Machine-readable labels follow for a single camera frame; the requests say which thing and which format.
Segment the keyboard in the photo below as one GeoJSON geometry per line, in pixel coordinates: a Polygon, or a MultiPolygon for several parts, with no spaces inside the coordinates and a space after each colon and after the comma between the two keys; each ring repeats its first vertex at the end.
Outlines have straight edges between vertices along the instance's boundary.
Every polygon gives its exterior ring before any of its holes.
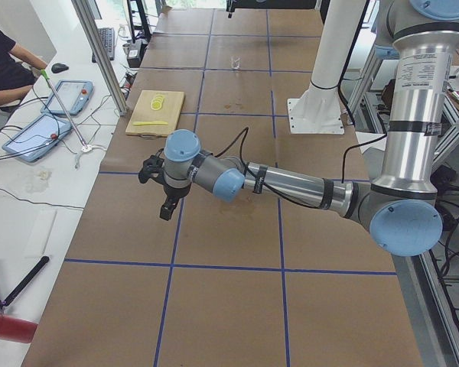
{"type": "MultiPolygon", "coordinates": [[[[116,53],[116,33],[114,28],[98,28],[98,31],[107,56],[109,56],[110,60],[114,60],[114,54],[116,53]]],[[[92,62],[96,62],[94,54],[92,54],[92,62]]]]}

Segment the cutting board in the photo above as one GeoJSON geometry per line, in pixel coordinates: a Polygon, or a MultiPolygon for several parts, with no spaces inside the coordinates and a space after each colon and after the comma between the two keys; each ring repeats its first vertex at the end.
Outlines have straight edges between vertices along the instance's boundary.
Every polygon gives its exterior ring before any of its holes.
{"type": "Polygon", "coordinates": [[[125,133],[127,135],[168,136],[177,128],[184,96],[184,92],[143,90],[132,112],[125,133]],[[162,106],[157,111],[151,107],[151,101],[156,96],[163,96],[162,106]],[[167,124],[134,126],[135,122],[167,122],[167,124]]]}

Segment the black shirt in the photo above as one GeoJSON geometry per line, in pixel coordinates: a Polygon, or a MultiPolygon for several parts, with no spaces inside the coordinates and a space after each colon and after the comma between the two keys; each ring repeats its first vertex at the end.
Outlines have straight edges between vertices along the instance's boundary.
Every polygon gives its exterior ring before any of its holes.
{"type": "Polygon", "coordinates": [[[34,75],[16,63],[8,53],[15,41],[0,31],[0,90],[15,89],[34,84],[34,75]]]}

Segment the white table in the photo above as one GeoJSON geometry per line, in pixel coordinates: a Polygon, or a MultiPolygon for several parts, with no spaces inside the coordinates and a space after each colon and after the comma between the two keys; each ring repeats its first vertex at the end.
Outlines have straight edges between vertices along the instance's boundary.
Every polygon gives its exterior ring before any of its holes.
{"type": "MultiPolygon", "coordinates": [[[[86,108],[74,118],[75,122],[84,120],[96,109],[104,96],[109,95],[107,86],[96,63],[91,62],[92,51],[86,40],[83,29],[78,26],[72,34],[65,35],[70,38],[58,50],[57,55],[50,62],[47,71],[51,81],[55,84],[59,80],[91,80],[94,85],[93,95],[86,108]],[[69,70],[52,74],[50,66],[56,62],[65,63],[69,70]]],[[[117,40],[116,58],[112,62],[116,76],[120,81],[125,73],[125,55],[122,51],[122,40],[117,40]]],[[[35,86],[39,96],[48,96],[49,90],[44,79],[40,78],[35,86]]],[[[35,98],[31,91],[25,101],[35,98]]],[[[39,116],[42,103],[31,102],[20,108],[10,118],[7,125],[24,127],[39,116]]],[[[112,98],[94,115],[101,126],[92,144],[109,145],[112,133],[118,121],[119,114],[112,98]]],[[[99,126],[92,119],[86,120],[79,126],[84,138],[89,141],[99,126]]],[[[15,130],[5,130],[12,136],[15,130]]],[[[0,156],[5,154],[2,145],[8,138],[0,134],[0,156]]],[[[65,143],[72,151],[79,151],[80,141],[74,132],[69,134],[65,143]]],[[[67,150],[64,144],[59,145],[34,164],[26,164],[17,158],[0,161],[0,187],[12,192],[14,195],[34,202],[49,202],[70,206],[83,207],[90,194],[96,179],[100,161],[105,152],[94,150],[85,154],[80,159],[80,168],[74,168],[74,154],[67,150]],[[46,180],[38,179],[40,172],[50,173],[46,180]],[[34,181],[43,186],[39,192],[31,192],[31,183],[34,181]]],[[[13,317],[39,322],[41,315],[54,286],[63,258],[67,252],[82,211],[63,207],[50,207],[33,205],[17,201],[8,194],[0,191],[0,297],[5,297],[17,286],[22,278],[34,267],[40,259],[25,257],[28,250],[28,239],[31,235],[37,217],[42,210],[56,210],[44,255],[50,261],[17,297],[5,312],[13,317]]],[[[0,365],[19,366],[28,350],[28,344],[6,342],[0,340],[0,365]]]]}

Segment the black mouse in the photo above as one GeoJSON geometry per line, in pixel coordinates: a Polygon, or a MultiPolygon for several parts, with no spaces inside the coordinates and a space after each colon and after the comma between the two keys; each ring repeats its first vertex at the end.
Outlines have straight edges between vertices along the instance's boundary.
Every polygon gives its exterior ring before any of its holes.
{"type": "Polygon", "coordinates": [[[69,67],[67,65],[65,65],[64,63],[55,63],[51,67],[51,71],[53,72],[53,74],[58,74],[58,73],[61,73],[62,71],[68,70],[68,69],[69,69],[69,67]]]}

